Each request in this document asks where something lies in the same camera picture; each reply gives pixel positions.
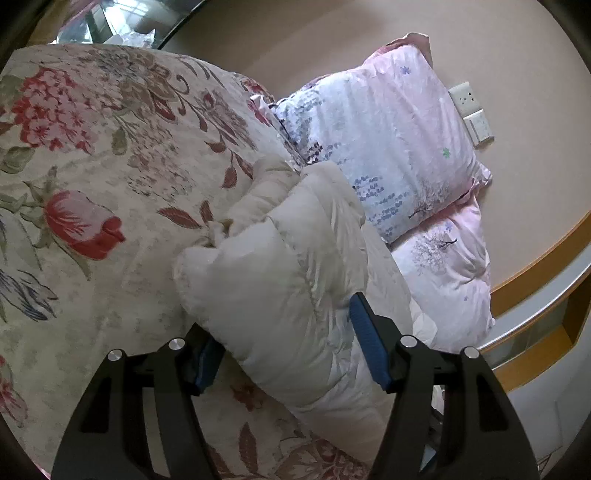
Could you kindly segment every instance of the red flower print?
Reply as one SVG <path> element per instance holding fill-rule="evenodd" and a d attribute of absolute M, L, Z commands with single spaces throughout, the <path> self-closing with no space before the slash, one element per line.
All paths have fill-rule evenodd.
<path fill-rule="evenodd" d="M 91 126 L 98 121 L 97 112 L 66 72 L 42 67 L 24 80 L 21 92 L 12 112 L 14 123 L 22 125 L 22 142 L 51 151 L 94 152 L 98 136 Z"/>
<path fill-rule="evenodd" d="M 20 429 L 28 417 L 27 404 L 13 390 L 12 371 L 2 355 L 0 355 L 0 414 L 12 418 Z"/>
<path fill-rule="evenodd" d="M 119 230 L 121 219 L 91 202 L 82 192 L 58 192 L 44 210 L 51 231 L 84 257 L 103 260 L 118 243 L 125 241 Z"/>
<path fill-rule="evenodd" d="M 271 124 L 269 123 L 269 120 L 267 120 L 265 118 L 265 115 L 260 113 L 259 109 L 255 105 L 255 102 L 253 102 L 252 100 L 249 100 L 248 101 L 248 108 L 252 111 L 252 113 L 255 114 L 256 119 L 259 120 L 260 123 L 262 123 L 263 125 L 266 125 L 268 127 L 271 126 Z"/>
<path fill-rule="evenodd" d="M 244 86 L 252 93 L 258 93 L 259 95 L 268 95 L 267 91 L 256 81 L 251 78 L 246 78 L 242 81 Z"/>
<path fill-rule="evenodd" d="M 243 385 L 241 388 L 232 388 L 234 400 L 243 404 L 248 411 L 261 408 L 265 393 L 256 385 Z"/>

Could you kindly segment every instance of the leaf print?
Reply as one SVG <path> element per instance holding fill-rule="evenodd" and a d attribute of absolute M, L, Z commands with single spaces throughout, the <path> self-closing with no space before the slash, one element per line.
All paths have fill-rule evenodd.
<path fill-rule="evenodd" d="M 199 130 L 201 130 L 202 132 L 206 132 L 207 131 L 207 122 L 197 112 L 195 112 L 195 115 L 197 115 L 197 118 L 199 118 Z"/>
<path fill-rule="evenodd" d="M 19 268 L 33 274 L 38 273 L 41 270 L 39 259 L 33 248 L 31 238 L 19 217 L 0 212 L 0 223 L 4 225 L 5 260 L 10 261 L 13 268 Z"/>
<path fill-rule="evenodd" d="M 217 78 L 217 75 L 213 72 L 213 70 L 210 69 L 209 73 L 212 74 L 212 77 L 215 79 L 216 82 L 218 82 L 224 89 L 226 89 L 226 86 L 221 82 L 219 78 Z"/>
<path fill-rule="evenodd" d="M 27 201 L 27 194 L 25 193 L 18 199 L 14 199 L 8 195 L 0 193 L 0 208 L 8 210 L 11 213 L 18 212 Z"/>
<path fill-rule="evenodd" d="M 12 418 L 18 428 L 23 428 L 28 418 L 28 407 L 22 397 L 14 391 L 12 370 L 6 359 L 0 355 L 0 414 Z"/>
<path fill-rule="evenodd" d="M 14 124 L 9 124 L 9 123 L 6 123 L 6 122 L 0 122 L 0 135 L 4 135 L 12 127 L 14 127 Z"/>
<path fill-rule="evenodd" d="M 10 110 L 19 96 L 24 80 L 14 75 L 4 75 L 0 80 L 0 105 Z"/>
<path fill-rule="evenodd" d="M 56 316 L 50 301 L 58 300 L 57 295 L 29 272 L 0 268 L 0 297 L 36 322 Z"/>
<path fill-rule="evenodd" d="M 236 173 L 236 169 L 234 168 L 234 165 L 230 165 L 226 170 L 226 174 L 223 178 L 222 188 L 231 189 L 232 187 L 236 186 L 237 181 L 238 175 Z"/>
<path fill-rule="evenodd" d="M 84 257 L 82 255 L 79 255 L 76 252 L 74 252 L 60 238 L 54 237 L 53 240 L 58 245 L 58 247 L 60 247 L 65 253 L 67 253 L 70 256 L 70 258 L 74 262 L 76 262 L 78 264 L 78 266 L 82 270 L 82 273 L 84 274 L 86 279 L 90 280 L 90 277 L 91 277 L 90 267 L 88 265 L 88 262 L 84 259 Z"/>
<path fill-rule="evenodd" d="M 252 180 L 252 165 L 250 165 L 237 153 L 234 153 L 234 157 L 236 158 L 238 165 L 240 166 L 242 171 L 248 176 L 248 178 Z"/>
<path fill-rule="evenodd" d="M 177 124 L 178 119 L 174 115 L 173 110 L 169 107 L 168 102 L 156 96 L 154 92 L 150 92 L 150 96 L 156 113 L 167 122 Z"/>
<path fill-rule="evenodd" d="M 209 148 L 211 148 L 214 153 L 222 153 L 227 149 L 224 142 L 206 142 L 206 144 L 209 145 Z"/>
<path fill-rule="evenodd" d="M 2 221 L 2 217 L 0 216 L 0 251 L 2 252 L 2 256 L 4 258 L 4 261 L 7 261 L 6 247 L 7 247 L 6 225 L 4 225 L 4 222 Z"/>
<path fill-rule="evenodd" d="M 35 150 L 31 147 L 11 147 L 4 155 L 0 170 L 6 173 L 20 173 L 33 158 Z"/>
<path fill-rule="evenodd" d="M 113 138 L 111 139 L 111 149 L 115 155 L 124 155 L 127 152 L 127 137 L 125 136 L 125 130 L 119 127 L 113 133 Z"/>
<path fill-rule="evenodd" d="M 192 66 L 190 63 L 188 63 L 188 62 L 186 62 L 186 61 L 184 61 L 184 60 L 179 60 L 179 62 L 180 62 L 180 63 L 182 63 L 183 65 L 185 65 L 185 66 L 186 66 L 186 67 L 187 67 L 189 70 L 191 70 L 191 72 L 193 72 L 193 74 L 194 74 L 194 75 L 195 75 L 197 78 L 199 78 L 199 75 L 197 75 L 197 72 L 195 72 L 195 69 L 193 68 L 193 66 Z"/>
<path fill-rule="evenodd" d="M 219 475 L 222 478 L 235 478 L 236 475 L 234 475 L 230 471 L 228 465 L 226 464 L 222 456 L 218 453 L 218 451 L 209 444 L 207 445 L 207 449 L 209 451 L 209 456 L 212 458 L 213 464 L 215 465 Z"/>
<path fill-rule="evenodd" d="M 45 189 L 42 189 L 40 187 L 37 187 L 35 185 L 33 185 L 30 181 L 24 181 L 23 182 L 27 187 L 29 187 L 29 191 L 31 192 L 31 196 L 33 197 L 33 200 L 42 205 L 43 203 L 46 202 L 46 198 L 45 198 Z"/>
<path fill-rule="evenodd" d="M 159 213 L 162 216 L 165 216 L 167 219 L 173 221 L 178 226 L 181 226 L 183 228 L 201 228 L 201 225 L 199 225 L 195 220 L 193 220 L 193 218 L 187 212 L 179 208 L 162 208 L 158 210 L 157 213 Z"/>
<path fill-rule="evenodd" d="M 37 240 L 37 243 L 33 246 L 35 248 L 49 247 L 51 245 L 51 242 L 53 242 L 51 230 L 47 225 L 43 225 L 41 227 L 41 232 L 39 232 L 39 240 Z"/>
<path fill-rule="evenodd" d="M 238 146 L 238 142 L 236 142 L 236 140 L 234 140 L 229 134 L 227 134 L 224 130 L 221 129 L 217 129 L 220 132 L 220 135 L 225 138 L 226 140 L 228 140 L 231 144 L 234 144 L 236 146 Z"/>
<path fill-rule="evenodd" d="M 256 452 L 256 440 L 248 426 L 248 422 L 242 426 L 238 437 L 238 451 L 240 460 L 246 469 L 253 475 L 258 474 L 258 454 Z"/>
<path fill-rule="evenodd" d="M 201 213 L 201 219 L 204 223 L 213 222 L 213 214 L 209 208 L 209 202 L 207 200 L 202 201 L 199 207 L 199 213 Z"/>
<path fill-rule="evenodd" d="M 199 65 L 201 67 L 201 69 L 203 70 L 203 73 L 205 74 L 206 80 L 209 80 L 210 74 L 207 71 L 207 69 L 203 66 L 203 64 L 200 61 L 197 62 L 197 65 Z"/>

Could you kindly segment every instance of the wall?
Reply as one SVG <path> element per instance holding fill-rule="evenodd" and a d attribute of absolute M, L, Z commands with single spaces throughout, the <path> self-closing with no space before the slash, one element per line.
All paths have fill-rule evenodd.
<path fill-rule="evenodd" d="M 470 80 L 496 135 L 481 160 L 493 285 L 591 209 L 591 74 L 536 0 L 212 0 L 166 50 L 248 74 L 277 96 L 419 31 L 449 87 Z"/>

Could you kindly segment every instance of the white blanket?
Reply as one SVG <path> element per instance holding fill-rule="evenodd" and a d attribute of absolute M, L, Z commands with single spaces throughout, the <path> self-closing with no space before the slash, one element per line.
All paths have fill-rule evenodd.
<path fill-rule="evenodd" d="M 300 179 L 259 162 L 254 177 L 229 219 L 211 222 L 200 245 L 179 256 L 183 305 L 265 392 L 317 435 L 372 462 L 394 396 L 371 378 L 349 299 L 364 292 L 375 313 L 425 343 L 436 327 L 336 165 L 307 167 Z"/>

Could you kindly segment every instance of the bed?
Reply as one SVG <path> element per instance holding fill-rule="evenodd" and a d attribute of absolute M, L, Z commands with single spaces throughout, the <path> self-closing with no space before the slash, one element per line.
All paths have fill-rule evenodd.
<path fill-rule="evenodd" d="M 38 1 L 14 6 L 10 12 L 13 16 L 6 16 L 12 28 L 2 30 L 2 59 L 7 60 L 15 48 L 24 45 L 26 33 L 46 5 Z M 2 331 L 9 354 L 0 352 L 0 406 L 27 454 L 48 470 L 68 412 L 98 359 L 114 347 L 153 350 L 163 338 L 186 331 L 181 309 L 165 312 L 163 308 L 174 292 L 158 274 L 170 267 L 170 258 L 189 241 L 192 231 L 216 218 L 244 194 L 252 165 L 261 156 L 279 155 L 295 168 L 306 162 L 251 100 L 253 94 L 266 93 L 256 81 L 188 57 L 118 50 L 113 59 L 105 51 L 73 46 L 48 58 L 45 47 L 32 48 L 23 54 L 20 64 L 8 66 L 9 81 L 4 82 L 3 102 L 12 102 L 15 116 L 11 122 L 2 123 L 2 134 L 11 136 L 2 171 L 5 178 L 15 177 L 2 182 L 0 213 L 7 232 L 2 253 L 6 262 L 10 258 L 13 263 L 9 283 L 34 294 L 25 293 L 24 302 L 16 300 L 19 292 L 3 294 L 3 320 L 17 314 L 22 328 L 9 331 L 4 326 Z M 135 76 L 133 83 L 125 83 L 118 73 L 122 66 Z M 110 89 L 90 78 L 85 71 L 88 67 L 100 70 Z M 85 85 L 95 96 L 81 93 L 76 85 Z M 52 87 L 61 89 L 60 95 L 82 110 L 70 111 L 76 113 L 67 120 L 70 131 L 48 137 L 40 134 L 50 129 L 52 122 L 57 123 L 63 112 L 58 105 L 44 105 L 45 113 L 33 112 L 39 107 L 35 95 Z M 117 87 L 125 89 L 126 98 L 133 101 L 124 104 Z M 197 101 L 187 97 L 192 87 L 199 88 Z M 96 117 L 97 111 L 102 117 Z M 100 131 L 93 127 L 99 124 Z M 167 128 L 170 125 L 174 125 L 174 132 Z M 215 165 L 207 172 L 189 160 L 196 155 L 195 131 L 200 135 L 199 155 Z M 146 145 L 158 151 L 159 164 L 150 165 Z M 39 148 L 44 149 L 43 158 Z M 74 168 L 88 155 L 98 158 L 100 168 L 89 164 Z M 167 165 L 179 156 L 185 160 Z M 125 159 L 125 174 L 109 175 L 115 165 L 113 159 L 119 157 Z M 101 178 L 109 187 L 97 189 L 85 180 L 97 172 L 104 176 L 92 179 Z M 134 201 L 121 208 L 122 198 Z M 68 226 L 76 219 L 63 215 L 64 211 L 77 213 L 78 219 L 90 215 L 96 221 L 87 222 L 79 235 L 71 235 Z M 150 235 L 137 235 L 140 225 L 148 225 Z M 129 248 L 134 260 L 125 263 L 122 254 L 129 255 Z M 166 255 L 151 263 L 147 272 L 146 258 L 154 259 L 150 252 L 155 248 L 159 252 L 165 249 Z M 125 277 L 125 292 L 137 295 L 140 312 L 112 314 L 117 310 L 120 292 L 110 284 L 110 270 L 117 268 L 121 269 L 118 275 Z M 72 279 L 74 288 L 60 291 L 59 285 Z M 98 290 L 88 288 L 91 279 Z M 59 304 L 60 297 L 67 299 L 65 306 Z M 127 314 L 134 321 L 123 326 L 121 316 L 129 318 Z M 67 321 L 56 325 L 58 316 L 67 317 Z M 138 336 L 138 326 L 146 318 L 153 319 L 155 329 L 150 335 Z M 77 341 L 88 333 L 92 341 Z M 25 336 L 44 348 L 23 345 Z M 81 352 L 87 359 L 84 364 L 78 363 Z M 48 375 L 51 367 L 60 374 Z M 34 374 L 25 378 L 19 375 L 21 371 Z M 40 391 L 59 395 L 43 397 L 37 394 Z M 250 382 L 231 358 L 222 365 L 216 384 L 195 406 L 198 414 L 203 413 L 204 435 L 222 478 L 362 479 L 368 473 L 364 463 L 298 423 L 281 404 Z M 18 448 L 1 421 L 0 433 L 8 447 L 3 451 L 17 454 Z M 155 450 L 155 469 L 165 473 L 158 457 Z"/>

